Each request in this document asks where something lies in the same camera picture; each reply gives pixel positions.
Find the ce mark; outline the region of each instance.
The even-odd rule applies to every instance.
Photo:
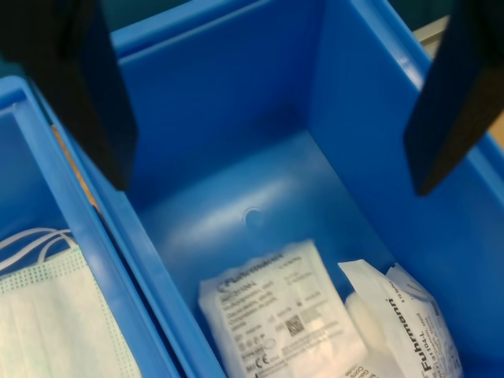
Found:
[[[263,354],[262,357],[259,357],[258,359],[255,360],[255,365],[259,368],[262,369],[264,365],[269,364],[269,359],[266,354]]]

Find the white elastic strap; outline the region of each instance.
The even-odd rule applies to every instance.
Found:
[[[5,240],[2,240],[0,242],[0,250],[8,246],[9,244],[12,244],[17,240],[24,238],[25,236],[35,234],[37,232],[56,232],[56,231],[57,229],[55,228],[30,228],[29,230],[18,232],[17,234],[12,235]]]
[[[44,248],[42,248],[42,250],[40,251],[39,260],[37,262],[39,264],[42,264],[46,260],[46,254],[50,246],[63,239],[66,240],[66,242],[69,244],[69,248],[77,246],[76,242],[72,238],[68,237],[67,235],[61,234],[61,236],[57,237],[56,239],[52,239],[50,242],[48,242],[48,244],[44,246]]]
[[[22,250],[20,250],[19,252],[17,252],[16,254],[14,254],[13,256],[11,256],[10,258],[7,258],[5,259],[4,261],[0,262],[0,270],[3,270],[5,268],[8,268],[10,267],[12,264],[15,264],[16,262],[18,262],[21,258],[23,258],[24,256],[26,256],[27,254],[30,253],[31,250],[33,250],[34,248],[36,248],[37,246],[39,246],[40,244],[46,242],[47,240],[49,240],[50,238],[52,238],[53,236],[55,235],[60,235],[62,233],[65,233],[65,234],[68,234],[72,232],[71,230],[69,229],[66,229],[66,230],[60,230],[60,231],[55,231],[55,232],[51,232],[50,234],[47,234],[47,235],[44,235],[42,236],[41,238],[38,238],[37,240],[31,242],[30,244],[28,244],[26,247],[24,247]]]

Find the blue plastic bin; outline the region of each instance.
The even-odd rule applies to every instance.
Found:
[[[179,377],[157,322],[82,192],[28,85],[16,77],[0,80],[0,143],[0,240],[29,228],[70,227],[143,376]],[[3,248],[0,260],[40,236]],[[51,251],[65,247],[59,243]],[[1,274],[36,263],[41,248]]]
[[[414,196],[402,133],[429,58],[388,3],[192,0],[113,40],[139,122],[129,192],[64,139],[187,376],[224,376],[199,281],[305,239],[343,297],[337,262],[399,261],[466,376],[502,375],[502,155],[485,137]]]

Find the paper packaging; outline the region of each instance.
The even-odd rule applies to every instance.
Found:
[[[345,307],[369,354],[347,371],[344,378],[405,378],[388,348],[384,330],[361,297],[352,293],[346,298]]]
[[[339,266],[383,329],[384,349],[390,349],[405,377],[463,376],[435,299],[404,269],[395,265],[384,276],[363,260]]]
[[[335,378],[366,355],[312,242],[200,285],[231,378]]]

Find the white face mask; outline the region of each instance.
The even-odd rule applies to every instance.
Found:
[[[71,248],[0,279],[0,378],[141,377],[80,248],[61,232],[50,232]],[[0,242],[0,248],[18,235]],[[25,255],[48,235],[14,256]],[[10,264],[19,260],[9,259]]]

